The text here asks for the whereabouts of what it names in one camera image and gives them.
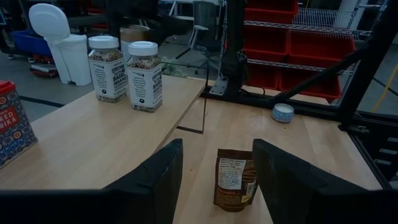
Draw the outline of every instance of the red storage bin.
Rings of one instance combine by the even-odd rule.
[[[291,24],[298,12],[298,0],[248,0],[244,20]]]
[[[248,64],[249,75],[246,85],[276,90],[279,81],[277,67]]]
[[[107,23],[93,24],[93,25],[91,25],[91,28],[95,28],[95,29],[108,29],[108,24],[107,24]]]
[[[327,68],[354,50],[353,38],[292,31],[287,63]]]
[[[243,50],[249,59],[281,62],[289,51],[289,32],[260,26],[244,26]]]
[[[287,91],[304,82],[317,72],[300,69],[283,69],[279,76],[279,90]],[[300,94],[325,98],[329,103],[341,97],[340,82],[338,76],[323,80],[321,83],[308,87]]]

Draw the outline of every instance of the brown snack bag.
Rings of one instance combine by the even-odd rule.
[[[251,151],[219,149],[213,203],[227,212],[251,205],[257,190]]]

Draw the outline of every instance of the red box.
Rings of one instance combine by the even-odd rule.
[[[36,142],[15,84],[0,80],[0,168]]]
[[[95,28],[95,29],[108,29],[108,24],[107,24],[107,23],[93,24],[93,25],[91,25],[91,28]]]
[[[292,31],[287,63],[327,68],[354,50],[352,37]]]
[[[289,51],[289,32],[260,26],[244,26],[243,50],[249,59],[281,62]]]
[[[298,0],[248,0],[244,20],[291,24],[298,12]]]
[[[279,81],[279,69],[277,67],[248,64],[249,75],[246,85],[276,90]]]
[[[279,76],[279,90],[287,91],[294,86],[304,82],[317,72],[300,69],[283,69]],[[300,94],[325,98],[329,103],[341,97],[340,82],[338,75],[323,80],[321,83],[308,87]]]

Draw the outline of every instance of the white trash can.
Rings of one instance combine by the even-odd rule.
[[[36,4],[29,10],[33,30],[47,41],[61,82],[78,86],[91,83],[87,36],[70,34],[65,13],[50,4]]]
[[[75,82],[78,86],[91,83],[86,35],[71,34],[59,41],[45,40],[49,44],[62,83]]]

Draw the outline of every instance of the blue bin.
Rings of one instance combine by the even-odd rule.
[[[19,50],[24,50],[32,54],[51,56],[51,51],[47,41],[43,38],[32,37],[32,31],[23,30],[11,32],[15,46]]]

